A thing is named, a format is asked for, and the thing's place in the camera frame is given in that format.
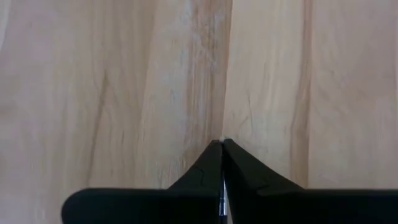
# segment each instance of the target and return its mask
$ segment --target wooden surface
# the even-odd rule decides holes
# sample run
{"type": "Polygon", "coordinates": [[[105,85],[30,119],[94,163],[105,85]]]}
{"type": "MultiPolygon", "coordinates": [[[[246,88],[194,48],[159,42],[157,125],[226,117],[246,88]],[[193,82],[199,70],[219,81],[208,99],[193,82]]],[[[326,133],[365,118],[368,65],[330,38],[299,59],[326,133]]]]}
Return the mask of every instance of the wooden surface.
{"type": "Polygon", "coordinates": [[[168,187],[229,136],[303,187],[398,187],[394,0],[0,1],[0,223],[168,187]]]}

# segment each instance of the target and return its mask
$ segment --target black object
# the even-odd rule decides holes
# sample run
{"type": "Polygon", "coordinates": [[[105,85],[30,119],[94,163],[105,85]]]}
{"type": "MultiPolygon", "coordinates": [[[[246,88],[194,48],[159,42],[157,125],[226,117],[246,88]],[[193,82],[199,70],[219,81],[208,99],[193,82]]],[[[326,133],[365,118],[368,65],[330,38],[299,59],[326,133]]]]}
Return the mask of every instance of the black object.
{"type": "Polygon", "coordinates": [[[79,191],[64,203],[62,220],[64,224],[226,223],[226,216],[220,216],[223,179],[234,224],[398,223],[398,191],[305,190],[232,139],[212,141],[167,190],[79,191]]]}

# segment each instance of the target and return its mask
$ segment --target black tool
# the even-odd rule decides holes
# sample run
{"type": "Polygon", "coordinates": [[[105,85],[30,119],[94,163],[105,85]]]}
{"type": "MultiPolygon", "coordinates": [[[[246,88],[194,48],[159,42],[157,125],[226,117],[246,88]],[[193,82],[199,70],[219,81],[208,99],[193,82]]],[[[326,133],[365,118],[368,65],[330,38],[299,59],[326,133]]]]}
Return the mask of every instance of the black tool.
{"type": "Polygon", "coordinates": [[[398,223],[397,190],[305,190],[232,139],[212,141],[167,190],[86,189],[62,208],[64,224],[398,223]]]}

